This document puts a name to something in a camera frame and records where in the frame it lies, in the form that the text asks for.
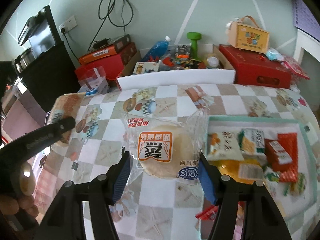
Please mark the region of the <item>person's left hand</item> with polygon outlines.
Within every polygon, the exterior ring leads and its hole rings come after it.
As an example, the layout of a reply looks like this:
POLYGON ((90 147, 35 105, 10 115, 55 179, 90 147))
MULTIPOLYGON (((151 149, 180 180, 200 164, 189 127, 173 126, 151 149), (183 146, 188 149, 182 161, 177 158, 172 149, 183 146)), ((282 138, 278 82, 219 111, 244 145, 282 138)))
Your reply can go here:
POLYGON ((16 196, 6 196, 1 194, 1 213, 3 215, 15 215, 20 209, 25 211, 32 218, 36 218, 39 209, 35 204, 33 192, 35 191, 36 180, 32 171, 32 166, 26 162, 19 169, 16 185, 16 196))

